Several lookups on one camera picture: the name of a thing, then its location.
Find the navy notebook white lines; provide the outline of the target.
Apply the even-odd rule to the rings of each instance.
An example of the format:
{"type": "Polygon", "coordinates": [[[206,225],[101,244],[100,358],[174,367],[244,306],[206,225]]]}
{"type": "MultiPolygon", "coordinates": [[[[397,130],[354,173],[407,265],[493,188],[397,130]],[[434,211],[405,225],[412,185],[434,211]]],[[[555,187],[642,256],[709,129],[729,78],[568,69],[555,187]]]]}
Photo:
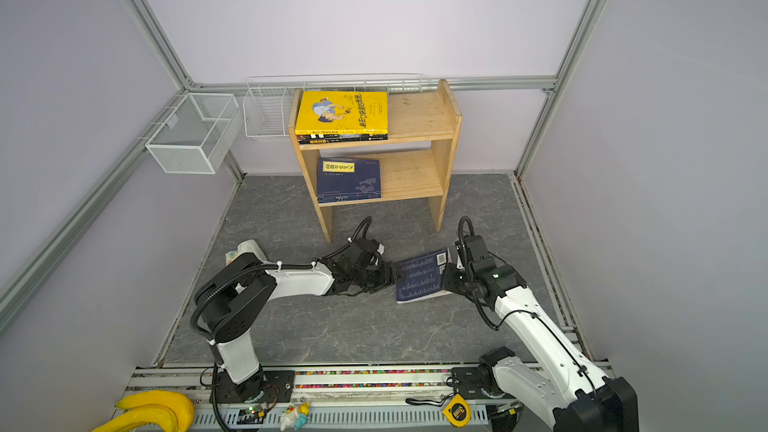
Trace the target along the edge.
{"type": "Polygon", "coordinates": [[[449,294],[443,288],[446,267],[451,265],[447,247],[399,261],[399,278],[395,282],[395,300],[410,304],[449,294]]]}

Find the navy book yellow label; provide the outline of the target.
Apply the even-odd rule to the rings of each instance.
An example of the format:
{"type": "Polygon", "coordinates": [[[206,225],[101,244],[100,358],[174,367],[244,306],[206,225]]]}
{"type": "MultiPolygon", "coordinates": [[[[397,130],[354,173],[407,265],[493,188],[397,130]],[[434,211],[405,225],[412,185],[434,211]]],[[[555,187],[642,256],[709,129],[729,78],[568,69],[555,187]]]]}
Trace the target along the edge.
{"type": "Polygon", "coordinates": [[[380,162],[375,159],[321,157],[317,194],[321,197],[380,197],[380,162]]]}

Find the black wolf cover book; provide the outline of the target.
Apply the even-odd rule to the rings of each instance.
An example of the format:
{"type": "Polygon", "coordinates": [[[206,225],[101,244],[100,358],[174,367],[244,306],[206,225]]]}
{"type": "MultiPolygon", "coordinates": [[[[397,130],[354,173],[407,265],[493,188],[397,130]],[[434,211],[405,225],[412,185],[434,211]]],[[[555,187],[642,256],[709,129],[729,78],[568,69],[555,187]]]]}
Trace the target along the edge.
{"type": "Polygon", "coordinates": [[[303,134],[296,136],[299,144],[330,144],[387,140],[387,134],[303,134]]]}

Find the yellow folder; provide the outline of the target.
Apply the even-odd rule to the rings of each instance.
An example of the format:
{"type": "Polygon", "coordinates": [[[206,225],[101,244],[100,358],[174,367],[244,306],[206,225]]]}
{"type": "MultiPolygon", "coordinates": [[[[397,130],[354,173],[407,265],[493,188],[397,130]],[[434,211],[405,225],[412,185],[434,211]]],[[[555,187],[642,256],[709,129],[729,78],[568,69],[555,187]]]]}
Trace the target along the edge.
{"type": "Polygon", "coordinates": [[[386,92],[304,91],[294,131],[297,135],[387,135],[386,92]]]}

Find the blue book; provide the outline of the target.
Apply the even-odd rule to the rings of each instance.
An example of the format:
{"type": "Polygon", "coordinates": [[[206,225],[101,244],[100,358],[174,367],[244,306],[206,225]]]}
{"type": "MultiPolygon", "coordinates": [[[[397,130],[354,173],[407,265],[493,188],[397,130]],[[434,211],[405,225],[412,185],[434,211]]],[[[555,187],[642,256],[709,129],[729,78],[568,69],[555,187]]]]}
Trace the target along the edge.
{"type": "Polygon", "coordinates": [[[374,200],[374,199],[380,199],[381,197],[382,197],[382,193],[381,192],[354,193],[354,194],[347,194],[347,193],[319,194],[317,196],[317,201],[320,204],[324,204],[324,203],[339,203],[339,202],[354,202],[354,201],[374,200]]]}

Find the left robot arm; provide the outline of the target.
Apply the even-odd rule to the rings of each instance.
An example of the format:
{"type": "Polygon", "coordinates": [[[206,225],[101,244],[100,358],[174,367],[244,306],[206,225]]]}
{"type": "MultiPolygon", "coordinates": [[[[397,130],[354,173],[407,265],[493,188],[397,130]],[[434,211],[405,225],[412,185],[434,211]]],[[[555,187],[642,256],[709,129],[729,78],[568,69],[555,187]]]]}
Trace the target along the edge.
{"type": "Polygon", "coordinates": [[[265,306],[299,296],[372,294],[402,279],[400,267],[384,259],[385,247],[367,236],[372,218],[364,218],[339,249],[306,263],[269,260],[248,240],[238,255],[193,296],[190,329],[214,357],[212,403],[277,401],[289,396],[291,379],[272,378],[257,356],[251,328],[265,306]]]}

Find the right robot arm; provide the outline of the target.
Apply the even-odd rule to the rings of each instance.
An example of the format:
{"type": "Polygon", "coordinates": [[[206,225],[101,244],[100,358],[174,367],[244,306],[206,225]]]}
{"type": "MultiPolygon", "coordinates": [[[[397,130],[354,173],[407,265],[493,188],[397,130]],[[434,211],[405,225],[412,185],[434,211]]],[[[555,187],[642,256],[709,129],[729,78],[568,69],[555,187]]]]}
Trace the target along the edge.
{"type": "Polygon", "coordinates": [[[509,327],[541,367],[532,370],[509,348],[483,355],[486,388],[519,400],[553,431],[637,431],[638,398],[622,377],[611,378],[579,351],[548,316],[521,274],[491,253],[471,219],[460,218],[458,262],[444,289],[473,303],[486,326],[509,327]]]}

